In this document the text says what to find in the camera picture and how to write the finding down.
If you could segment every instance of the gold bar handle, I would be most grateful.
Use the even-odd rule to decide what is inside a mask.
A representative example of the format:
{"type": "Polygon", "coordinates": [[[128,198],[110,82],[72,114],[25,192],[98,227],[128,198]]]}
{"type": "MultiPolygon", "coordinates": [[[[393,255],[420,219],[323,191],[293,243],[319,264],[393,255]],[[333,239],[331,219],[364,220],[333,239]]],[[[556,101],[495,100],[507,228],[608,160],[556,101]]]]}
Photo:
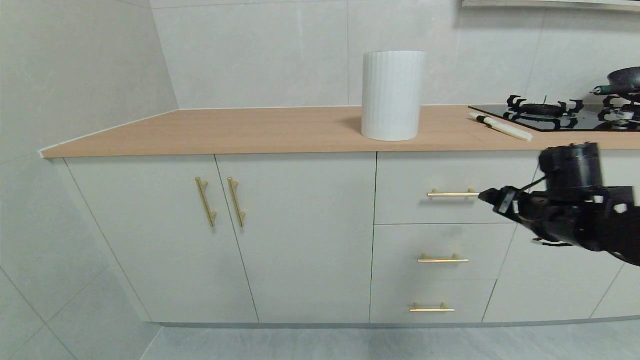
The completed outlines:
{"type": "Polygon", "coordinates": [[[238,216],[238,222],[240,223],[240,227],[244,227],[244,216],[246,213],[240,210],[240,205],[238,204],[238,195],[236,190],[238,188],[238,182],[234,181],[233,177],[227,179],[229,181],[229,188],[231,189],[231,197],[234,198],[234,205],[236,206],[236,215],[238,216]]]}
{"type": "Polygon", "coordinates": [[[433,189],[430,193],[427,193],[427,197],[478,197],[480,193],[477,193],[472,188],[469,188],[466,193],[442,193],[438,189],[433,189]]]}
{"type": "Polygon", "coordinates": [[[209,184],[206,181],[201,181],[199,177],[196,177],[196,185],[198,185],[198,191],[200,192],[200,198],[202,199],[202,205],[204,206],[204,211],[207,213],[207,219],[209,220],[209,225],[211,225],[211,227],[214,227],[216,225],[215,221],[216,221],[216,215],[218,214],[215,211],[211,211],[211,208],[209,207],[209,201],[207,200],[207,196],[204,193],[205,189],[207,188],[207,184],[209,184]]]}
{"type": "Polygon", "coordinates": [[[453,254],[451,259],[430,258],[427,256],[427,254],[423,254],[422,257],[418,259],[418,262],[421,264],[442,264],[442,263],[451,264],[451,263],[468,263],[469,259],[461,259],[458,254],[453,254]]]}
{"type": "Polygon", "coordinates": [[[449,309],[445,302],[440,303],[440,307],[419,307],[417,302],[409,309],[410,313],[452,313],[455,309],[449,309]]]}

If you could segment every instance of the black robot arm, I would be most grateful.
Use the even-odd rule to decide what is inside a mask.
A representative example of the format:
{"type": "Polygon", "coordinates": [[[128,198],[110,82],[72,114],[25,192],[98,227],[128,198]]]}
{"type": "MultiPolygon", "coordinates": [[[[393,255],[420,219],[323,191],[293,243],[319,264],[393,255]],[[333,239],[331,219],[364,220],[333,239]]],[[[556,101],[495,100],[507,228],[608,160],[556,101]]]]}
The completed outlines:
{"type": "Polygon", "coordinates": [[[640,266],[640,207],[631,186],[603,186],[598,144],[550,147],[539,161],[541,179],[523,188],[489,189],[480,200],[530,229],[542,245],[606,251],[640,266]],[[542,181],[546,191],[527,193],[542,181]]]}

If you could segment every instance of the kitchen counter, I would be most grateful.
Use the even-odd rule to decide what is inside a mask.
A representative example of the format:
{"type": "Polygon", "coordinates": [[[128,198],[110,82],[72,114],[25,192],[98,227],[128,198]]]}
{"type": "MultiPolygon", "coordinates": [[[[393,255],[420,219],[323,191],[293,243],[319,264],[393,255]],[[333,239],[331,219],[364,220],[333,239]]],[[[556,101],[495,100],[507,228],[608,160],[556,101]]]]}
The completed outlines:
{"type": "Polygon", "coordinates": [[[601,149],[640,149],[640,133],[540,133],[514,125],[534,135],[524,142],[470,120],[471,111],[462,105],[423,106],[416,138],[381,142],[360,134],[359,106],[177,110],[44,149],[42,156],[517,151],[582,142],[598,142],[601,149]]]}

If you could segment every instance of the gray floor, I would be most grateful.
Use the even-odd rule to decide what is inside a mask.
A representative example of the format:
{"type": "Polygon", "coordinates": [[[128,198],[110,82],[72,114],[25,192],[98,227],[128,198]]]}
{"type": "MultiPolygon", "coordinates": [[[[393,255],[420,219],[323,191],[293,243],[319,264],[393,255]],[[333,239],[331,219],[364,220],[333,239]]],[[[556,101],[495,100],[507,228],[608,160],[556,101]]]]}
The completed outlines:
{"type": "Polygon", "coordinates": [[[165,327],[142,360],[640,359],[640,320],[458,329],[165,327]]]}

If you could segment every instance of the pan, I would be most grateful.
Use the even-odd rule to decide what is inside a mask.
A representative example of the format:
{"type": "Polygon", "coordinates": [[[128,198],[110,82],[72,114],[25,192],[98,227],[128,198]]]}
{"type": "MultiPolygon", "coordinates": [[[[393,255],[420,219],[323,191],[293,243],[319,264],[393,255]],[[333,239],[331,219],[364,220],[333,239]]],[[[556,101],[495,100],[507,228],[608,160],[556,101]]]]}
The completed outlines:
{"type": "Polygon", "coordinates": [[[614,71],[607,76],[608,85],[596,86],[595,95],[618,95],[623,99],[640,102],[640,67],[614,71]]]}

